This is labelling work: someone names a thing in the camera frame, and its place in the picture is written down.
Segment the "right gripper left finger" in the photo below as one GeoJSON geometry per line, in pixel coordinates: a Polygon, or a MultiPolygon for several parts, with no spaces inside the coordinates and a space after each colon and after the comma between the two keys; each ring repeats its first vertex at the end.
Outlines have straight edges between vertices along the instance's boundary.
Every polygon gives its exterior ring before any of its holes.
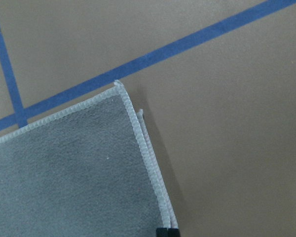
{"type": "Polygon", "coordinates": [[[167,228],[157,228],[156,229],[156,237],[168,237],[168,229],[167,228]]]}

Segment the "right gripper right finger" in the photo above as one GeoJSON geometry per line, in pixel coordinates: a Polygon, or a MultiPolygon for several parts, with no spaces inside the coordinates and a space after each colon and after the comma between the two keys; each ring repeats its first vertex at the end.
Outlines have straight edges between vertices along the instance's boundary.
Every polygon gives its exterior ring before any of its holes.
{"type": "Polygon", "coordinates": [[[181,237],[180,230],[177,228],[169,228],[168,237],[181,237]]]}

